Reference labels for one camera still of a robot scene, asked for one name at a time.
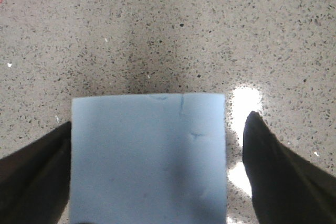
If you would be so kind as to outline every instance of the light blue foam block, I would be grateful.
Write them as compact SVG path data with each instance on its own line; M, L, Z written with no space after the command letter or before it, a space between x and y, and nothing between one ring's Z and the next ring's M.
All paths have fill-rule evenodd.
M70 224L223 224L224 95L76 98Z

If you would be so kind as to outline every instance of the floor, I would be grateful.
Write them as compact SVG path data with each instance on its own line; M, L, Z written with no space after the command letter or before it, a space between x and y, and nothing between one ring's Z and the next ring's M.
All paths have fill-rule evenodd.
M227 223L257 224L241 159L250 110L336 176L335 8L336 0L4 0L0 157L70 120L74 97L224 93Z

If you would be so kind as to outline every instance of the speckled floor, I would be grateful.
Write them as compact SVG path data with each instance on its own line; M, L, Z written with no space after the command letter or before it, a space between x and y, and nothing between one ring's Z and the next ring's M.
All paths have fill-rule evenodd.
M336 0L4 0L0 157L70 120L73 97L224 93L228 224L257 224L241 172L248 110L336 175L335 8Z

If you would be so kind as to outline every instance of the foam block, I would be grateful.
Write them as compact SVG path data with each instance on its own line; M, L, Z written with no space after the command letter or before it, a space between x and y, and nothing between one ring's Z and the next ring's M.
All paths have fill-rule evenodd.
M76 98L70 223L223 224L224 96Z

